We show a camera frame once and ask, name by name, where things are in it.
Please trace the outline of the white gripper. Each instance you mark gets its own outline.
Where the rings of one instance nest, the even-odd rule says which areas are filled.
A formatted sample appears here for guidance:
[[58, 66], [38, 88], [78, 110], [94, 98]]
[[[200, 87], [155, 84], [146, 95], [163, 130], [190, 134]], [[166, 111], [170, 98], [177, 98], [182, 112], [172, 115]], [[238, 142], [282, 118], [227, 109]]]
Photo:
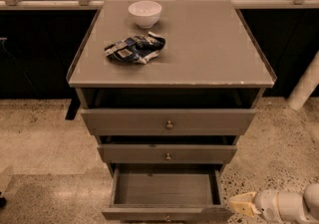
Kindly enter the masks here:
[[263, 190], [258, 192], [257, 195], [255, 192], [247, 192], [230, 197], [228, 205], [234, 212], [248, 217], [254, 217], [258, 210], [261, 217], [267, 222], [282, 224], [283, 220], [279, 211], [279, 195], [280, 192], [277, 190]]

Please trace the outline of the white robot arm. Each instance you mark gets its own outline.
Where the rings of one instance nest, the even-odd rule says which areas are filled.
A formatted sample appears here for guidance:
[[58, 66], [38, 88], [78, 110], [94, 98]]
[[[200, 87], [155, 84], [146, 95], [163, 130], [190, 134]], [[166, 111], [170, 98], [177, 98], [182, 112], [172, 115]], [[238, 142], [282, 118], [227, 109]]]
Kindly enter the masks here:
[[283, 224], [319, 224], [319, 184], [306, 186], [303, 193], [279, 190], [247, 192], [229, 198], [232, 211], [249, 217]]

